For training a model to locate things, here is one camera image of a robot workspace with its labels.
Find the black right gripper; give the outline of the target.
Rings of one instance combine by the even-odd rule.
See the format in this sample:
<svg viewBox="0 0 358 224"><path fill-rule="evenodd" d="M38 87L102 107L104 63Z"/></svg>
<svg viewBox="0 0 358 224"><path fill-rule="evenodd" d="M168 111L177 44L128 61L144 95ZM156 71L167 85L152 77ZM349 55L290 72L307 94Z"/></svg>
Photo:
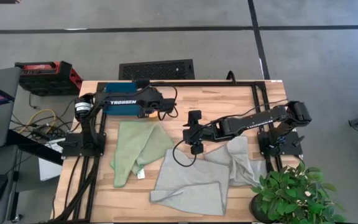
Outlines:
<svg viewBox="0 0 358 224"><path fill-rule="evenodd" d="M192 110L188 112L188 125L196 125L202 118L200 110ZM216 121L211 121L207 124L198 124L194 138L196 141L211 141L218 142L218 127ZM191 153L193 155L202 154L204 152L204 145L202 143L194 143L191 145Z"/></svg>

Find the green microfiber towel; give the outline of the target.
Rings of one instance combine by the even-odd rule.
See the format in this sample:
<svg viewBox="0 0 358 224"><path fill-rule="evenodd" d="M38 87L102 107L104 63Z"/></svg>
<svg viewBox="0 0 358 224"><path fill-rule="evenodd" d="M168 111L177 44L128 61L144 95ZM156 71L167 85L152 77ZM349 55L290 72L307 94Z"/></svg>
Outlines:
<svg viewBox="0 0 358 224"><path fill-rule="evenodd" d="M173 139L159 122L121 122L116 151L110 161L114 169L113 187L125 186L129 174L142 172L144 166L162 158L173 145Z"/></svg>

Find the grey waffle microfiber towel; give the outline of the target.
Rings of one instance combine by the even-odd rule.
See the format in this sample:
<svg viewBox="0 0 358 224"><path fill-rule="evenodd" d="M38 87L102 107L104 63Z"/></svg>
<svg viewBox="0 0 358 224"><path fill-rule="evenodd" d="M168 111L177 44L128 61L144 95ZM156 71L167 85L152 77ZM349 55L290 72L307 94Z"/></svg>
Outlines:
<svg viewBox="0 0 358 224"><path fill-rule="evenodd" d="M167 150L150 202L183 212L222 216L226 213L229 187L227 166L191 159L181 151Z"/></svg>
<svg viewBox="0 0 358 224"><path fill-rule="evenodd" d="M204 159L228 166L229 185L233 187L243 185L261 187L259 179L267 175L266 162L250 158L248 140L245 136L238 136L206 153Z"/></svg>

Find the black floor vent grate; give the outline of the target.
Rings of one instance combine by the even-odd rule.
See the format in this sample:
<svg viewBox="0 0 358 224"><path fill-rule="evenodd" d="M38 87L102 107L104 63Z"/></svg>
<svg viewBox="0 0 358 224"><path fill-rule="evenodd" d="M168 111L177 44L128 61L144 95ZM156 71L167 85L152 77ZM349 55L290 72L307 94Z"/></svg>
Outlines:
<svg viewBox="0 0 358 224"><path fill-rule="evenodd" d="M194 80L192 59L121 63L119 80Z"/></svg>

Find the teal plastic tray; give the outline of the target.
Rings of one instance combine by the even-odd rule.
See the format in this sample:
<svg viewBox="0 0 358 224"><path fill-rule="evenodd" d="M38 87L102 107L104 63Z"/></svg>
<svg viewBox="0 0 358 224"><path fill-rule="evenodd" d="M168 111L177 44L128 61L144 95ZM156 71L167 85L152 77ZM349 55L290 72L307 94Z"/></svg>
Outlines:
<svg viewBox="0 0 358 224"><path fill-rule="evenodd" d="M108 83L106 93L137 93L150 85L149 80L137 80L131 83ZM145 117L145 109L141 105L117 105L109 106L105 113L112 116L136 116Z"/></svg>

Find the red and black tool case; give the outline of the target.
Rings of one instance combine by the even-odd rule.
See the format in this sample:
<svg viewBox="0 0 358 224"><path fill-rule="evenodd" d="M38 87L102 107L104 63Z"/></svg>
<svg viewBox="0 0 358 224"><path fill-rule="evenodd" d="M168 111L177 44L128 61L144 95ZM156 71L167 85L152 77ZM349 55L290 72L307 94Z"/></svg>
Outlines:
<svg viewBox="0 0 358 224"><path fill-rule="evenodd" d="M37 96L78 95L83 79L65 62L16 62L21 69L20 86Z"/></svg>

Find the green potted plant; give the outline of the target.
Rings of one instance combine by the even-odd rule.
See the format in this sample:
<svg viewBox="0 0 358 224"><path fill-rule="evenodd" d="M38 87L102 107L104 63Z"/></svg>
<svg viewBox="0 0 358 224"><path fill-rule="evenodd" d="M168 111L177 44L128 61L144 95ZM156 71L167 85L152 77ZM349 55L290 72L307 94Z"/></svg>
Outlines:
<svg viewBox="0 0 358 224"><path fill-rule="evenodd" d="M259 178L260 185L252 187L255 197L249 207L261 223L280 224L337 224L344 216L335 212L343 209L328 194L335 186L323 181L317 167L283 167Z"/></svg>

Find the black power strip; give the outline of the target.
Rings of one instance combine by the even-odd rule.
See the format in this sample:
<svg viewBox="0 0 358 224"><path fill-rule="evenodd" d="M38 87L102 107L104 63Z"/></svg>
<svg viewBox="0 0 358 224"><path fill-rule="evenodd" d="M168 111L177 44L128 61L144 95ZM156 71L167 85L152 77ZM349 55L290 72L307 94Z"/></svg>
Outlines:
<svg viewBox="0 0 358 224"><path fill-rule="evenodd" d="M53 140L55 138L51 130L42 131L41 129L33 129L31 131L31 135L33 138L44 139L47 141Z"/></svg>

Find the white paper sheet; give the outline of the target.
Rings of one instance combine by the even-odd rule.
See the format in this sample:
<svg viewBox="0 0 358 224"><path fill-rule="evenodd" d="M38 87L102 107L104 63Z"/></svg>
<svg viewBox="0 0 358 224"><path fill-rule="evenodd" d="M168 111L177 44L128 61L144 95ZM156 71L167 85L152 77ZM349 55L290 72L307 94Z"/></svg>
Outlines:
<svg viewBox="0 0 358 224"><path fill-rule="evenodd" d="M54 151L62 153L62 147L58 145L59 142L63 142L65 138L51 140L45 143L45 146L53 149ZM54 177L58 177L62 171L62 165L55 164L53 162L46 161L39 158L39 176L41 181L46 181Z"/></svg>

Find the black desk support bar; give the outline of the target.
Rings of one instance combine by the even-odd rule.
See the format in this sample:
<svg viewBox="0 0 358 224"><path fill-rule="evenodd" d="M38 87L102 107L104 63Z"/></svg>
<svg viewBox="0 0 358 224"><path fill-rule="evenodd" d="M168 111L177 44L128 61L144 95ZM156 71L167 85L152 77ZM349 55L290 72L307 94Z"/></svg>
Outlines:
<svg viewBox="0 0 358 224"><path fill-rule="evenodd" d="M55 151L41 143L33 141L22 134L9 130L6 138L7 146L17 146L20 150L37 156L54 164L62 165L61 152Z"/></svg>

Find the black desk leg with caster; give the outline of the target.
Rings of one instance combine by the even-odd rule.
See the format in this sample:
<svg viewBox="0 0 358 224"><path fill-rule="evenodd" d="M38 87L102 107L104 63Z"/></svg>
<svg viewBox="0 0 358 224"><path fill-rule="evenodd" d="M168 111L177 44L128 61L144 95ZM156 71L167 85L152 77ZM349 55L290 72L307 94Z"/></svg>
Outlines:
<svg viewBox="0 0 358 224"><path fill-rule="evenodd" d="M8 213L8 218L11 223L18 223L23 218L23 215L17 212L17 206L18 206L19 194L20 194L20 192L17 191L18 179L19 179L19 172L14 171L12 176L13 185L12 185L12 191L10 196L9 213Z"/></svg>

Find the black aluminium rig frame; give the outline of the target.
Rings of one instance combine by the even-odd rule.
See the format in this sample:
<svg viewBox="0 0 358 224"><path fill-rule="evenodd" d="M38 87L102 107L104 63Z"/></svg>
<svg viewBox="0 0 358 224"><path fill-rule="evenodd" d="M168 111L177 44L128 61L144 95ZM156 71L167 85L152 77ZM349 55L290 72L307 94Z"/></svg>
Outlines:
<svg viewBox="0 0 358 224"><path fill-rule="evenodd" d="M203 122L207 123L228 114L253 112L255 106L265 109L286 97L283 83L275 80L154 80L152 85L163 96L177 99L178 117L162 121L174 141L182 138L190 110L201 110ZM254 193L246 186L229 189L223 216L186 213L150 202L161 160L146 165L144 179L130 175L125 186L113 187L114 171L109 163L116 150L121 121L120 116L98 114L96 129L106 134L104 155L64 160L55 211L48 224L255 222L249 210Z"/></svg>

